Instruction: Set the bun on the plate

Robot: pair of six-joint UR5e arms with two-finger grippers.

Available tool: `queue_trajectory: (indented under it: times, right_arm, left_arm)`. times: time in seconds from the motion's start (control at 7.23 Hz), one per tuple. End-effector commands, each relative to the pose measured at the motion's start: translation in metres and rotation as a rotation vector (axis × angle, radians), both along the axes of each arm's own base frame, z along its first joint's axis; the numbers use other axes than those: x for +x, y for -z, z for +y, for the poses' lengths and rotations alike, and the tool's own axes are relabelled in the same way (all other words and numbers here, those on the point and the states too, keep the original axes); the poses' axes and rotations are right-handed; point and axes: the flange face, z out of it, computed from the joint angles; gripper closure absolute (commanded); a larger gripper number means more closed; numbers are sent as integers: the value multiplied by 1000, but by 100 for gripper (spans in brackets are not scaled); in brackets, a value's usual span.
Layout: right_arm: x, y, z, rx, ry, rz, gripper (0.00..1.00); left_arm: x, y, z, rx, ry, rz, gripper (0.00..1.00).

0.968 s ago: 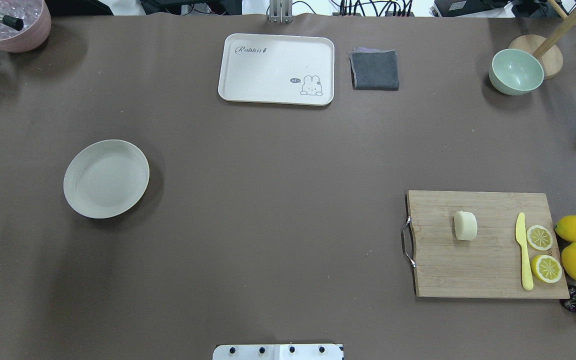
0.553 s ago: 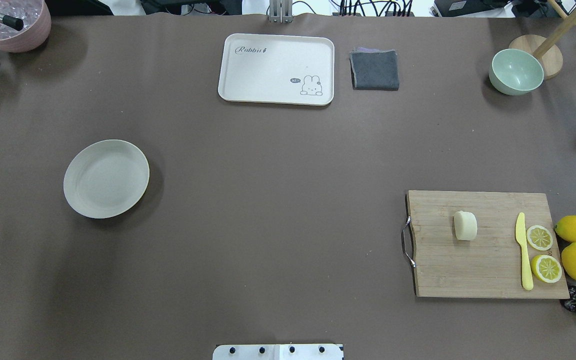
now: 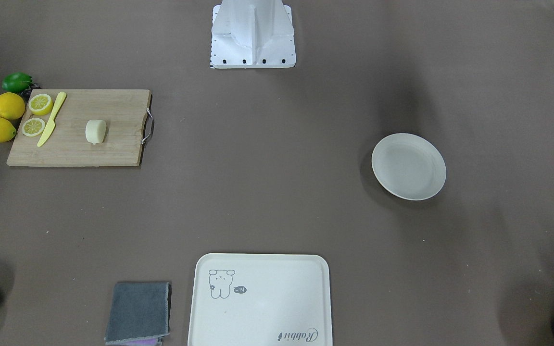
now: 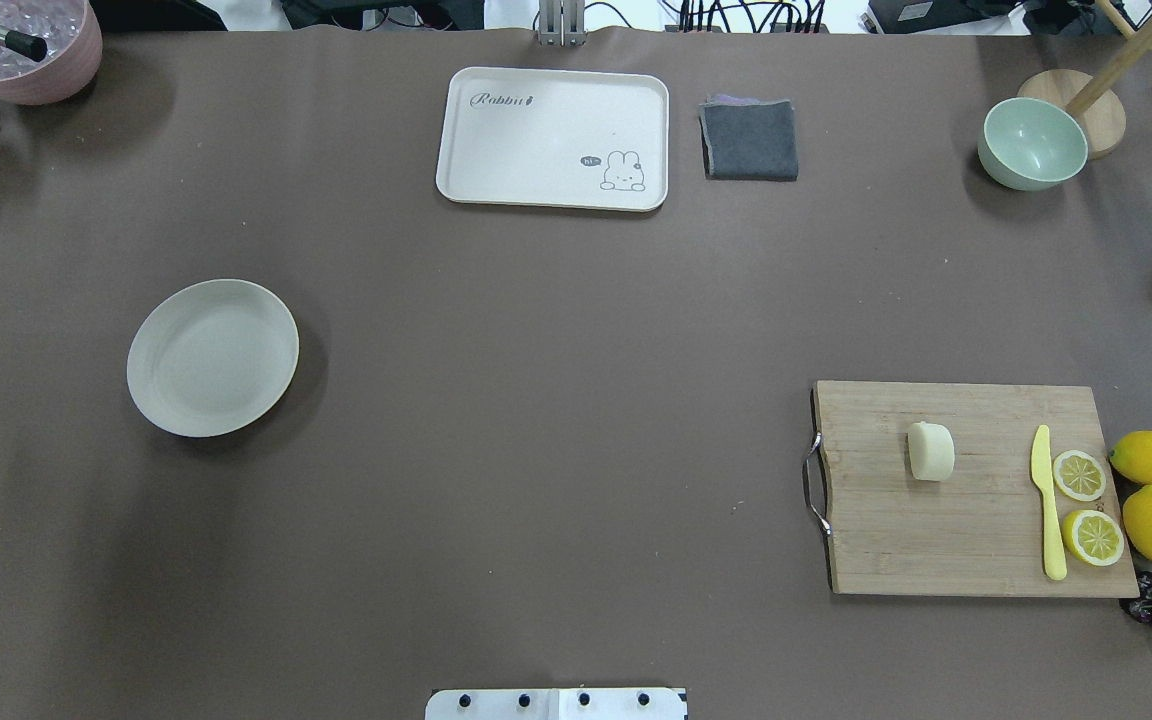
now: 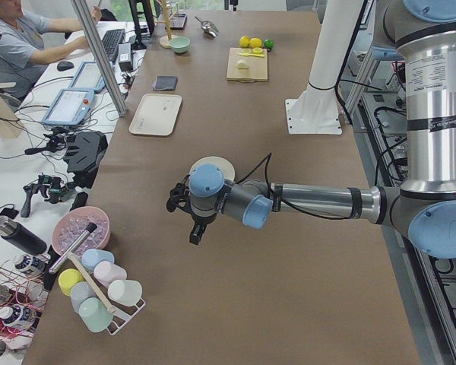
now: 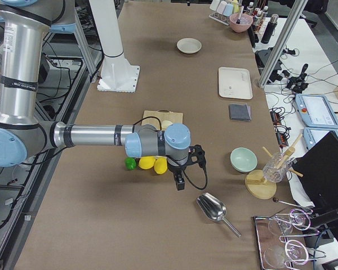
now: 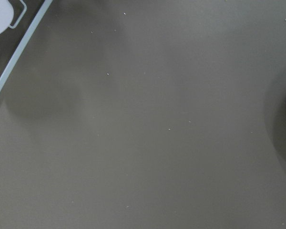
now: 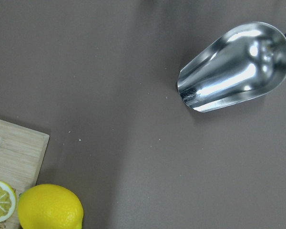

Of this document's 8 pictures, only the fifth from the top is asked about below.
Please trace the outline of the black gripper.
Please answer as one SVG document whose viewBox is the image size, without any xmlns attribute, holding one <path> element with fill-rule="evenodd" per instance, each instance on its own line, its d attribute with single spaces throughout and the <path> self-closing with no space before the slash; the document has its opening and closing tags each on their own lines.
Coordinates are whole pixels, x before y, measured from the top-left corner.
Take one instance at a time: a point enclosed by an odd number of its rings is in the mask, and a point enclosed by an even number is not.
<svg viewBox="0 0 456 365">
<path fill-rule="evenodd" d="M 215 214 L 201 216 L 193 211 L 190 203 L 190 191 L 188 188 L 189 177 L 189 174 L 186 175 L 181 182 L 178 182 L 176 186 L 170 190 L 169 198 L 166 202 L 166 209 L 169 213 L 173 213 L 178 208 L 179 210 L 191 215 L 194 224 L 189 234 L 189 242 L 192 244 L 199 244 L 207 228 L 207 224 L 214 222 Z"/>
</svg>

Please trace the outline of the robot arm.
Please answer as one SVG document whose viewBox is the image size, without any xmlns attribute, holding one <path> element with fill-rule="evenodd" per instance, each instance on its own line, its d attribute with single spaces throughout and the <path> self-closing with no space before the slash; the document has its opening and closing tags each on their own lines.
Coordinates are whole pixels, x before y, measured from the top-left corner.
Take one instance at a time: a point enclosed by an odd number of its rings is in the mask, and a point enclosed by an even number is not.
<svg viewBox="0 0 456 365">
<path fill-rule="evenodd" d="M 328 188 L 233 182 L 205 163 L 169 194 L 168 211 L 191 215 L 197 244 L 220 214 L 259 229 L 271 212 L 297 211 L 328 220 L 366 219 L 393 227 L 439 259 L 456 258 L 456 1 L 379 1 L 372 56 L 403 60 L 407 176 L 398 187 Z"/>
</svg>

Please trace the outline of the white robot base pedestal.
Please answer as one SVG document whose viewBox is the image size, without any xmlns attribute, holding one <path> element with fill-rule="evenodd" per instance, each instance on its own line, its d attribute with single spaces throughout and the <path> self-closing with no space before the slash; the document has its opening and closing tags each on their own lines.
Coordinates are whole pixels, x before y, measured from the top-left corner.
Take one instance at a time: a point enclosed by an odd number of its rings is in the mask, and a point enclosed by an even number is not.
<svg viewBox="0 0 456 365">
<path fill-rule="evenodd" d="M 291 135 L 339 135 L 337 83 L 353 33 L 358 31 L 365 1 L 328 1 L 307 88 L 287 99 L 286 119 Z"/>
</svg>

